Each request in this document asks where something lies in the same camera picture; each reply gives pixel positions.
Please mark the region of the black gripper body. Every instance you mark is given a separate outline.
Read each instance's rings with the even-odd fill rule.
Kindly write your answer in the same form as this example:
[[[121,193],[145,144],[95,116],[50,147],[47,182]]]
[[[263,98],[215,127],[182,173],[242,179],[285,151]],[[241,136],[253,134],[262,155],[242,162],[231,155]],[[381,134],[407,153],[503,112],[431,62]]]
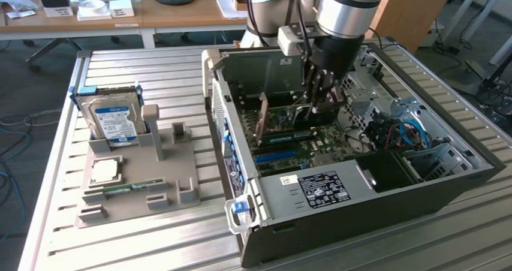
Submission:
[[[358,38],[319,37],[314,41],[310,61],[341,79],[353,67],[366,36]]]

